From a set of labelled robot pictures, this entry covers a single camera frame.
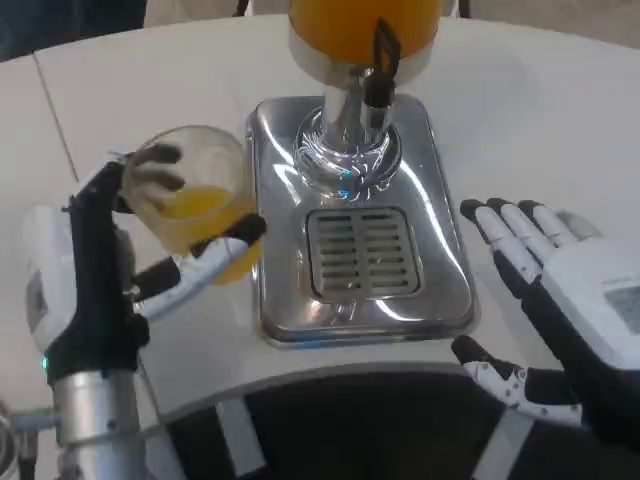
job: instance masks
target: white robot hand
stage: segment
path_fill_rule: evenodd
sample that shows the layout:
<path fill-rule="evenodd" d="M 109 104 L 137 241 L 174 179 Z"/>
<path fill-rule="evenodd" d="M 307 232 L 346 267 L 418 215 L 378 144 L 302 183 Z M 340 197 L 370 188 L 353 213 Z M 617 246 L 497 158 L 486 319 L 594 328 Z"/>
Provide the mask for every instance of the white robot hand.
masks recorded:
<path fill-rule="evenodd" d="M 452 348 L 474 380 L 512 408 L 586 425 L 640 451 L 640 256 L 586 220 L 534 201 L 462 202 L 498 273 L 564 372 L 494 359 L 469 337 Z"/>

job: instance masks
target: black tap handle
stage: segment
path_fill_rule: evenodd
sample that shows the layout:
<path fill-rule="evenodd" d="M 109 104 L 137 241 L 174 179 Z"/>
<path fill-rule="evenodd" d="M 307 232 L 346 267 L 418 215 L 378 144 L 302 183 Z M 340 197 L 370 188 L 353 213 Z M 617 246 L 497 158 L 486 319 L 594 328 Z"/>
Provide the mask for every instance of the black tap handle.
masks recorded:
<path fill-rule="evenodd" d="M 388 70 L 383 65 L 383 52 L 388 59 Z M 387 108 L 393 103 L 402 46 L 391 26 L 378 20 L 373 42 L 373 73 L 364 80 L 364 102 L 373 108 Z"/>
<path fill-rule="evenodd" d="M 389 71 L 384 71 L 382 64 L 382 53 L 386 52 L 389 58 Z M 384 19 L 379 19 L 376 25 L 375 39 L 373 42 L 373 64 L 375 69 L 383 72 L 393 79 L 398 73 L 400 66 L 400 55 L 402 54 L 402 45 L 396 37 L 391 25 Z"/>

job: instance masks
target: metal tube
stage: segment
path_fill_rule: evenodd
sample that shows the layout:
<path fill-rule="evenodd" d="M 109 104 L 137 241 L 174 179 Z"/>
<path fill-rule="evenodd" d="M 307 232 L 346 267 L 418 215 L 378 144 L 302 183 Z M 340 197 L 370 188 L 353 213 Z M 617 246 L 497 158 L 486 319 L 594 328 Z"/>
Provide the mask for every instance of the metal tube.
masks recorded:
<path fill-rule="evenodd" d="M 133 372 L 83 372 L 53 386 L 62 478 L 145 478 Z"/>
<path fill-rule="evenodd" d="M 347 84 L 326 86 L 322 110 L 322 141 L 330 149 L 358 154 L 377 148 L 391 125 L 392 106 L 370 107 L 363 101 L 363 81 L 369 74 L 354 69 Z"/>

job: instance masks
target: white table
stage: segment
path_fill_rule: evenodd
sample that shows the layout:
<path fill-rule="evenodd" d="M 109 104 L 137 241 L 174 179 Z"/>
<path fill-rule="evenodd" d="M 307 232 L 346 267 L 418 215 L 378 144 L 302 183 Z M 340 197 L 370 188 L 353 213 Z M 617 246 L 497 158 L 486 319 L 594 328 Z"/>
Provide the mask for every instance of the white table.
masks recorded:
<path fill-rule="evenodd" d="M 313 95 L 285 16 L 215 20 L 103 37 L 37 53 L 79 175 L 109 149 L 206 123 L 244 133 L 264 98 Z M 267 67 L 259 67 L 268 59 Z M 640 52 L 523 27 L 443 20 L 431 64 L 403 88 L 433 120 L 454 203 L 534 198 L 640 238 L 634 161 Z M 134 226 L 145 260 L 160 249 Z M 475 229 L 461 222 L 482 309 L 473 332 L 495 355 L 557 366 L 501 284 Z M 248 280 L 211 288 L 152 328 L 143 352 L 160 413 L 265 385 L 336 372 L 451 371 L 449 341 L 279 350 L 256 328 Z"/>

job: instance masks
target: glass cup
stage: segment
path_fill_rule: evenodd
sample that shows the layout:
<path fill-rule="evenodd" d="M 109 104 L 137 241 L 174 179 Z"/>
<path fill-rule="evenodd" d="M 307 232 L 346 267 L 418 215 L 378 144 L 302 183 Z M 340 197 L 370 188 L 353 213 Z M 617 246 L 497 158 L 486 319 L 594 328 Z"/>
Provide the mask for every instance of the glass cup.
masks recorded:
<path fill-rule="evenodd" d="M 129 158 L 122 196 L 172 254 L 219 236 L 256 206 L 248 161 L 229 133 L 208 126 L 163 132 Z M 241 279 L 260 260 L 260 242 L 214 283 Z"/>
<path fill-rule="evenodd" d="M 378 20 L 391 26 L 402 57 L 418 53 L 435 37 L 443 0 L 291 0 L 297 34 L 334 61 L 370 65 Z"/>

